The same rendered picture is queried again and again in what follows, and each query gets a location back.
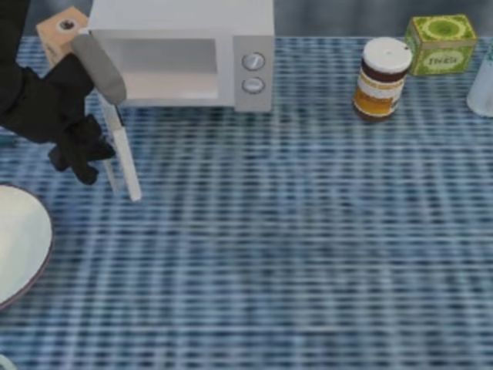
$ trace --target microwave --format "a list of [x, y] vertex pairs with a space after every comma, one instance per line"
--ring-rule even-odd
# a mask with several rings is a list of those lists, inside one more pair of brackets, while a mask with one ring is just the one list
[[122, 106], [271, 110], [273, 0], [94, 0], [85, 32], [121, 74]]

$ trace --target checkered tablecloth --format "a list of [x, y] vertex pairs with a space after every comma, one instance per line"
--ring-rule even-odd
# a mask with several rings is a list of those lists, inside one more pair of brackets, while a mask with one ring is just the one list
[[[141, 203], [55, 173], [46, 146], [1, 150], [56, 242], [0, 312], [0, 352], [22, 370], [491, 370], [493, 120], [465, 104], [486, 40], [470, 72], [409, 78], [377, 125], [351, 108], [364, 43], [278, 40], [270, 114], [124, 110]], [[47, 68], [37, 39], [21, 60]]]

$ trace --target table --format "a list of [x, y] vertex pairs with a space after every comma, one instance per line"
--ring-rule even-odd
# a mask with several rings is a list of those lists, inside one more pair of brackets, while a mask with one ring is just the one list
[[[3, 149], [55, 220], [47, 271], [0, 312], [38, 369], [493, 367], [493, 121], [470, 72], [410, 78], [359, 120], [365, 39], [279, 39], [269, 114], [125, 109], [144, 200]], [[37, 39], [20, 58], [47, 65]], [[97, 109], [91, 98], [91, 109]]]

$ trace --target white plate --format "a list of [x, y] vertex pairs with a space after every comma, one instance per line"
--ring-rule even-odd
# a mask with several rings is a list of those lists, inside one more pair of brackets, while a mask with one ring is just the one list
[[0, 310], [34, 284], [52, 245], [52, 220], [43, 204], [24, 190], [0, 185]]

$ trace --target microwave window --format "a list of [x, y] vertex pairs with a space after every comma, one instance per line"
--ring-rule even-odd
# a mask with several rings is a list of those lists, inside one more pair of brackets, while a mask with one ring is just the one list
[[129, 99], [217, 99], [216, 42], [211, 39], [105, 39]]

